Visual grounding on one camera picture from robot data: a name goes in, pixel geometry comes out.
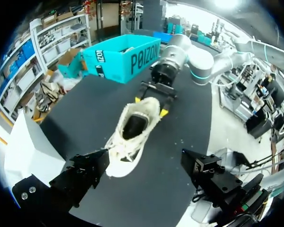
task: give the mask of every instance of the screw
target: screw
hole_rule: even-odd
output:
[[[35,193],[36,192],[36,188],[35,187],[30,187],[29,188],[29,192],[30,193]]]
[[[28,194],[27,194],[26,192],[22,193],[22,194],[21,194],[21,198],[22,198],[23,200],[27,200]]]

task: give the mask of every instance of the shelving unit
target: shelving unit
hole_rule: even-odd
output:
[[[62,35],[62,36],[60,36],[59,38],[55,39],[54,41],[52,41],[52,42],[50,42],[49,44],[47,44],[47,45],[45,45],[44,47],[42,47],[42,48],[41,48],[41,51],[43,52],[45,49],[47,49],[48,47],[50,47],[50,46],[53,45],[54,43],[56,43],[56,42],[58,42],[58,41],[60,41],[60,40],[62,40],[62,39],[64,39],[64,38],[66,38],[66,37],[68,37],[68,36],[70,36],[70,35],[72,35],[72,34],[74,34],[74,33],[79,33],[80,31],[83,31],[83,30],[85,30],[85,29],[86,29],[86,27],[82,27],[82,28],[80,28],[80,29],[73,30],[73,31],[71,31],[71,32],[69,32],[69,33],[67,33],[67,34],[65,34],[65,35]]]
[[[71,48],[77,48],[77,47],[82,46],[82,45],[84,45],[86,43],[88,43],[88,40],[84,40],[81,43],[78,43],[78,44],[72,46]],[[58,54],[57,57],[52,59],[50,62],[46,63],[46,66],[49,67],[50,65],[52,65],[55,61],[57,61],[59,58],[61,58],[66,52],[67,52],[67,50],[62,52],[62,53],[60,53],[60,54]]]
[[[18,106],[20,100],[23,98],[23,96],[25,95],[25,93],[30,89],[30,87],[31,87],[42,75],[43,75],[43,72],[42,72],[42,71],[39,72],[39,73],[36,75],[35,79],[29,84],[29,86],[28,86],[25,90],[23,90],[23,91],[21,92],[18,101],[16,102],[16,104],[15,104],[15,105],[13,106],[13,108],[12,108],[13,111],[11,111],[11,112],[9,113],[10,116],[12,116],[13,112],[15,111],[16,107]]]
[[[3,70],[3,68],[5,67],[6,63],[11,59],[12,56],[15,55],[15,53],[17,53],[20,48],[30,39],[30,36],[28,36],[25,40],[23,40],[14,50],[13,52],[4,60],[3,64],[0,66],[0,71]]]
[[[63,27],[63,25],[69,25],[69,23],[71,23],[72,25],[76,25],[76,24],[81,24],[82,27],[72,30],[70,32],[68,32],[67,34],[61,35],[60,37],[56,37],[55,40],[51,41],[50,43],[46,44],[45,46],[41,47],[40,43],[39,43],[39,37],[47,34],[47,33],[54,33],[62,28],[60,28],[61,26]],[[48,48],[57,46],[60,42],[63,42],[63,40],[65,40],[66,38],[68,38],[69,36],[71,36],[72,34],[75,33],[80,33],[83,30],[86,30],[86,35],[87,35],[87,39],[75,44],[73,46],[71,46],[71,48],[76,48],[79,47],[81,45],[84,44],[88,44],[88,46],[91,46],[91,38],[90,38],[90,33],[89,33],[89,17],[87,14],[81,14],[81,15],[76,15],[70,18],[67,18],[65,20],[59,21],[53,25],[48,26],[45,29],[39,30],[41,27],[42,23],[40,19],[35,19],[34,21],[32,21],[30,23],[30,31],[31,31],[31,36],[32,36],[32,41],[33,41],[33,45],[34,48],[37,50],[37,58],[39,59],[39,61],[41,62],[42,66],[42,70],[44,72],[44,74],[47,72],[48,67],[50,67],[54,62],[56,62],[60,57],[62,57],[66,51],[60,52],[57,54],[57,56],[55,56],[52,60],[50,60],[49,62],[46,62],[44,59],[44,53],[45,50],[47,50]]]
[[[40,47],[40,43],[38,41],[38,38],[42,35],[45,35],[47,33],[51,33],[54,30],[63,29],[64,25],[69,24],[82,24],[82,27],[79,27],[75,30],[71,30],[70,32],[67,32],[64,35],[61,35],[60,37],[56,37],[55,40],[51,41],[50,43],[46,44],[42,48]],[[42,29],[42,23],[40,19],[35,19],[30,23],[30,34],[25,37],[21,43],[11,52],[11,54],[3,61],[2,65],[0,66],[0,74],[3,73],[3,71],[7,71],[7,67],[12,64],[13,60],[16,58],[16,54],[19,53],[22,50],[23,45],[30,41],[32,42],[33,49],[35,53],[30,56],[16,71],[15,74],[11,78],[9,78],[9,81],[6,83],[6,86],[3,88],[2,93],[0,94],[0,111],[4,113],[6,118],[11,121],[12,123],[15,123],[15,116],[17,116],[17,107],[19,106],[20,101],[24,98],[26,93],[30,90],[32,90],[32,86],[35,85],[39,80],[41,80],[43,75],[46,75],[48,68],[55,63],[59,58],[61,58],[66,51],[65,50],[61,53],[58,53],[56,57],[54,57],[50,62],[45,62],[43,54],[46,51],[46,49],[54,47],[60,43],[63,42],[63,40],[71,37],[72,34],[79,34],[81,31],[86,30],[86,39],[84,41],[81,41],[80,43],[77,43],[74,45],[74,43],[71,43],[71,48],[77,48],[83,45],[89,45],[91,46],[91,39],[89,34],[89,17],[86,14],[80,14],[77,16],[73,16],[70,18],[67,18],[65,20],[59,21],[51,26],[48,26],[45,29]],[[22,74],[24,75],[28,70],[30,70],[29,63],[35,59],[35,63],[38,65],[35,68],[35,78],[28,84],[28,86],[25,89],[20,89],[18,86],[19,78],[21,78]],[[4,107],[4,104],[6,103],[7,99],[9,98],[8,95],[9,92],[16,92],[17,91],[17,98],[14,98],[16,100],[13,100],[15,104],[9,103],[8,109]]]
[[[11,84],[12,82],[14,82],[14,78],[18,75],[18,73],[19,73],[21,70],[23,70],[23,68],[25,67],[25,65],[26,65],[28,62],[30,62],[34,57],[36,57],[36,54],[33,54],[29,59],[26,60],[26,62],[25,62],[24,64],[22,64],[22,65],[20,66],[20,68],[18,69],[18,71],[13,75],[13,77],[9,80],[8,84],[5,86],[3,92],[2,92],[2,94],[1,94],[1,96],[0,96],[0,100],[2,100],[2,98],[3,98],[3,96],[4,96],[5,92],[6,92],[6,90],[7,90],[8,87],[10,86],[10,84]]]

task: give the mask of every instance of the white box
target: white box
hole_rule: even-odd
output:
[[[40,126],[23,111],[16,119],[7,143],[4,170],[10,187],[31,174],[50,186],[49,182],[61,173],[65,160]]]
[[[71,47],[71,38],[65,39],[57,44],[57,49],[59,53],[63,53],[64,51],[70,49],[70,47]]]
[[[56,46],[53,46],[52,48],[48,49],[43,53],[43,57],[46,63],[49,63],[52,59],[58,56],[58,51]]]
[[[10,112],[14,111],[14,106],[20,101],[20,94],[17,92],[16,88],[13,88],[11,92],[9,92],[8,97],[6,98],[3,106],[7,108]]]
[[[62,35],[66,35],[67,33],[71,32],[72,29],[71,29],[71,26],[68,25],[68,26],[65,26],[62,28]]]
[[[54,36],[55,39],[59,39],[62,36],[62,29],[54,31],[52,35]]]
[[[33,72],[33,69],[31,68],[22,78],[21,80],[17,83],[18,87],[24,91],[25,89],[28,88],[28,86],[33,82],[35,79],[35,75]]]

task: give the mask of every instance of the cardboard box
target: cardboard box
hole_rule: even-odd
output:
[[[56,22],[57,22],[57,13],[54,13],[42,19],[42,27],[43,29],[47,28],[48,26],[53,25]]]
[[[81,14],[85,14],[85,10],[84,9],[80,10],[79,12],[77,12],[77,15],[81,15]]]
[[[82,70],[80,48],[71,48],[58,61],[57,67],[65,78],[76,78]]]
[[[62,21],[62,20],[64,20],[64,19],[67,19],[67,18],[73,17],[73,16],[74,16],[74,14],[73,14],[72,12],[63,13],[63,14],[61,14],[61,15],[59,15],[59,16],[57,17],[57,20],[58,20],[58,21]]]

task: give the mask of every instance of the cable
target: cable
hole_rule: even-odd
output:
[[[281,161],[279,161],[279,162],[277,162],[277,163],[274,163],[273,165],[270,165],[270,166],[267,166],[267,167],[264,167],[264,168],[260,168],[260,169],[256,169],[256,170],[252,170],[252,171],[236,172],[236,173],[233,173],[233,174],[238,174],[238,173],[240,173],[240,174],[254,173],[254,172],[260,171],[260,170],[262,170],[262,169],[268,169],[268,168],[270,168],[270,167],[279,165],[279,164],[281,164],[281,163],[283,163],[283,162],[284,162],[284,159],[281,160]]]

